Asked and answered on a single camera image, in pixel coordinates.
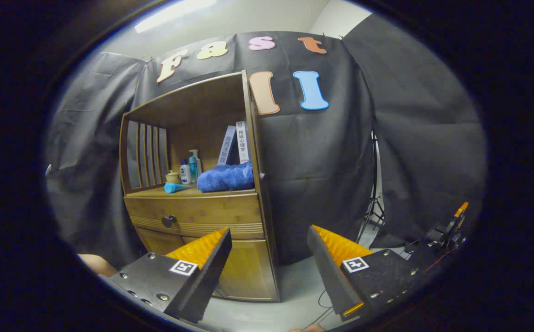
blue towel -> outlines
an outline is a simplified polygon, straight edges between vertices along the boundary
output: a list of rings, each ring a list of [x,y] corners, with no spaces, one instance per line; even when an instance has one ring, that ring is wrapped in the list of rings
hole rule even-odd
[[[211,191],[243,190],[254,187],[252,162],[239,165],[219,165],[203,172],[197,179],[197,189],[202,193]]]

white bottle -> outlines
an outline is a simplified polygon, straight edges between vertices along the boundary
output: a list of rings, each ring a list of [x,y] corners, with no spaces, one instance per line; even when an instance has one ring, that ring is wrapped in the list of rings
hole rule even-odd
[[[191,168],[189,168],[187,159],[181,160],[181,183],[191,184]]]

book spine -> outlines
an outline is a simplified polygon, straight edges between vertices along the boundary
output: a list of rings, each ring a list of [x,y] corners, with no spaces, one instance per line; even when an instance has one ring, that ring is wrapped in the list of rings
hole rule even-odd
[[[218,165],[225,165],[228,162],[228,157],[232,150],[232,145],[236,137],[236,127],[228,126],[224,141],[222,142],[222,149],[220,150],[220,157],[218,158]]]
[[[248,157],[248,126],[246,121],[236,122],[236,140],[238,141],[238,153],[240,164],[250,160]]]

ceiling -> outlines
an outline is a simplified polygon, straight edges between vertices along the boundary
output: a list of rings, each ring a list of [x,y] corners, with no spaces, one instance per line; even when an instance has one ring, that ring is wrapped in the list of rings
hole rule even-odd
[[[309,32],[329,0],[217,0],[150,30],[136,33],[129,25],[96,51],[113,52],[137,59],[174,50],[212,38],[251,31]]]

felt letter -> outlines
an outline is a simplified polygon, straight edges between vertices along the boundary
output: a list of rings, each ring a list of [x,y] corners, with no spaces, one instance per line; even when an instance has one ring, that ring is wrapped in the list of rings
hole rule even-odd
[[[293,74],[294,78],[297,78],[302,85],[302,91],[304,94],[304,101],[300,105],[303,109],[325,109],[329,106],[328,101],[325,101],[320,93],[320,86],[318,86],[318,74],[315,71],[296,71]]]
[[[250,48],[251,51],[268,50],[275,47],[275,42],[271,40],[273,40],[273,38],[269,36],[258,36],[248,41],[248,44],[250,44],[248,48]]]
[[[252,94],[256,98],[259,115],[279,112],[279,105],[275,103],[271,91],[271,77],[273,73],[270,71],[257,71],[248,78]]]
[[[170,78],[175,71],[172,67],[177,68],[181,64],[181,57],[187,54],[187,50],[181,50],[178,53],[172,55],[171,57],[164,59],[160,65],[162,69],[160,70],[160,76],[158,76],[157,83],[164,81],[167,78]]]
[[[207,59],[208,57],[219,57],[226,54],[225,41],[215,41],[201,47],[201,52],[197,54],[197,59]]]
[[[324,54],[326,53],[326,50],[324,48],[318,47],[318,45],[322,45],[322,42],[319,40],[315,40],[314,38],[311,38],[311,36],[303,36],[302,38],[298,38],[298,40],[301,40],[304,42],[305,48],[308,50],[311,50],[314,53],[320,53]]]

